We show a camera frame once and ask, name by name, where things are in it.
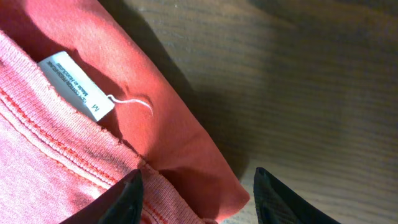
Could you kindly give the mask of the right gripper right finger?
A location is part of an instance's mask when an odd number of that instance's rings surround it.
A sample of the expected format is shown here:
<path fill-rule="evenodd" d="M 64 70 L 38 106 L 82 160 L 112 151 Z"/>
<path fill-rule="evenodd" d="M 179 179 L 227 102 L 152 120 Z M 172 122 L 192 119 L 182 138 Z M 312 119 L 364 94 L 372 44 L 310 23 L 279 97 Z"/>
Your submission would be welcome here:
<path fill-rule="evenodd" d="M 253 192 L 260 224 L 340 224 L 262 167 L 254 174 Z"/>

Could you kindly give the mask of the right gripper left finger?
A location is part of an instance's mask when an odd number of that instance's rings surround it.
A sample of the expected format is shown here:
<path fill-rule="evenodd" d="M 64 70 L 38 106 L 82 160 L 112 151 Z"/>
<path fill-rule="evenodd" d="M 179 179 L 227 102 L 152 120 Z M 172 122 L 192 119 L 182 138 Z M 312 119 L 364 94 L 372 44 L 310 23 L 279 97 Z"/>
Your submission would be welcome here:
<path fill-rule="evenodd" d="M 136 169 L 62 224 L 137 224 L 143 200 L 142 174 Z"/>

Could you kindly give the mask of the orange printed t-shirt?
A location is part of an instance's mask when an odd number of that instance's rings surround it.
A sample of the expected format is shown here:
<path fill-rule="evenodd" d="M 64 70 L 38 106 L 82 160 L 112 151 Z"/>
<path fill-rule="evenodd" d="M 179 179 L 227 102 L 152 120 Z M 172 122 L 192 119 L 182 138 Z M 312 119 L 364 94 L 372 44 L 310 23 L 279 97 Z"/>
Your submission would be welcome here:
<path fill-rule="evenodd" d="M 2 1 L 1 222 L 61 223 L 136 169 L 140 223 L 218 223 L 249 201 L 98 1 Z"/>

